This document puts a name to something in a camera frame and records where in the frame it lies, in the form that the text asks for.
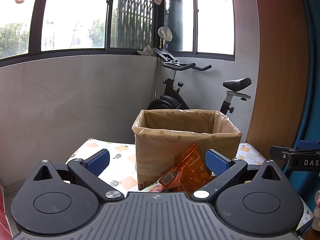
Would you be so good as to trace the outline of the person right hand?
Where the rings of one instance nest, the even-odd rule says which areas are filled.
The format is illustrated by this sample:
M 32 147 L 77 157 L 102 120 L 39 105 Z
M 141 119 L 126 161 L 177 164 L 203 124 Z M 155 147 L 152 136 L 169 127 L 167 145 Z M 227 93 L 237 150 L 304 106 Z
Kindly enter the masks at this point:
M 318 190 L 315 194 L 315 203 L 316 207 L 313 211 L 314 218 L 312 223 L 312 228 L 316 231 L 320 231 L 320 190 Z

